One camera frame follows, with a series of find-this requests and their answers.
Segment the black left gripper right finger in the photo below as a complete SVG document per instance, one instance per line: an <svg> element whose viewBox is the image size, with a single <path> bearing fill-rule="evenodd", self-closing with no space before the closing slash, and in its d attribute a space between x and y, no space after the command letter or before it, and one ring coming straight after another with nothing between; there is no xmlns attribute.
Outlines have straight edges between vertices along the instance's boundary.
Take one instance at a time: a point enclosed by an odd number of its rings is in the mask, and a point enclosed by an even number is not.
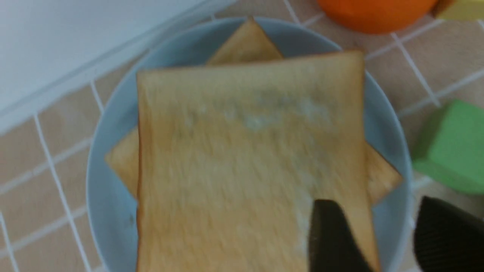
<svg viewBox="0 0 484 272"><path fill-rule="evenodd" d="M444 200L424 196L413 234L413 253L423 272L482 272L483 220Z"/></svg>

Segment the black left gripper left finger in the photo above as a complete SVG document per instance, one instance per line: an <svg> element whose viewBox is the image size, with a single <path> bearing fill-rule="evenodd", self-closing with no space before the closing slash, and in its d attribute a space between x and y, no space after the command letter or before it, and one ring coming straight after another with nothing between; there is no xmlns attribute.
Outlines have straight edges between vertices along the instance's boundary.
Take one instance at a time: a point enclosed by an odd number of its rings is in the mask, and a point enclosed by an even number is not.
<svg viewBox="0 0 484 272"><path fill-rule="evenodd" d="M371 272L340 205L330 199L313 202L308 235L310 272Z"/></svg>

